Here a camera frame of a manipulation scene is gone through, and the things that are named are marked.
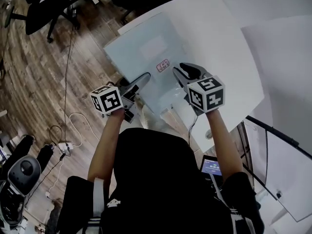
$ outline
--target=person's left hand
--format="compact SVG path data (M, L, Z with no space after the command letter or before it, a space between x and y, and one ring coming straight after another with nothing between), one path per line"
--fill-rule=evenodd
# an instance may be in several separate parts
M124 120L125 119L125 110L124 108L119 108L115 111L111 112L111 117L115 117L118 118L120 120Z

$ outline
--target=person's arm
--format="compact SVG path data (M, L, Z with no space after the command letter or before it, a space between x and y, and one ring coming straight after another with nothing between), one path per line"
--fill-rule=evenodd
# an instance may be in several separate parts
M210 111L206 116L213 134L217 160L225 181L229 176L242 172L243 163L219 110Z
M115 161L115 151L121 123L124 119L124 109L113 111L104 127L101 139L91 160L88 181L95 178L104 180L104 187L109 188Z

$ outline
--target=white cube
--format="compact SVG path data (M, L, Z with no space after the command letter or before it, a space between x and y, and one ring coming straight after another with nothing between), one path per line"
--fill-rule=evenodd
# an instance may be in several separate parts
M217 76L204 78L187 86L190 103L204 113L224 105L225 86Z
M107 114L123 107L117 87L102 86L92 91L90 96L94 107L102 114Z

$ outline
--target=phone screen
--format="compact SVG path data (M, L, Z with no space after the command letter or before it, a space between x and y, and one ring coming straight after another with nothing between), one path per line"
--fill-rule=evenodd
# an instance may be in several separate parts
M218 161L213 160L204 160L203 168L201 170L203 173L213 174L213 175L222 175L219 167Z

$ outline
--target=power strip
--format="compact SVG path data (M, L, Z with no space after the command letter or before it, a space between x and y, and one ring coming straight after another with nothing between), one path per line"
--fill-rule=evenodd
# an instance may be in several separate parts
M71 142L61 142L58 144L58 147L62 150L62 151L67 151L67 145L69 147L69 150L73 150L73 144Z

